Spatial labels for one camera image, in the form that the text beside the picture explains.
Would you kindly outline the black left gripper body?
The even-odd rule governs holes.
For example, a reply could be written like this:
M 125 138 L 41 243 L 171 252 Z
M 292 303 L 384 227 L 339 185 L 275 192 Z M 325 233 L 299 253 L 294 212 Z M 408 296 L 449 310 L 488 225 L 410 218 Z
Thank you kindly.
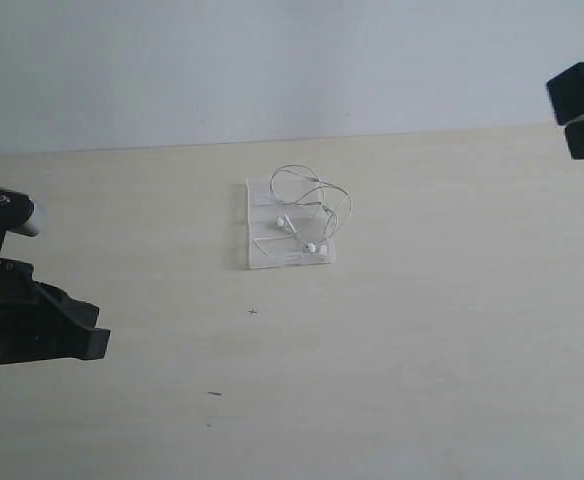
M 37 282 L 31 264 L 0 258 L 0 365 L 53 360 L 40 338 Z

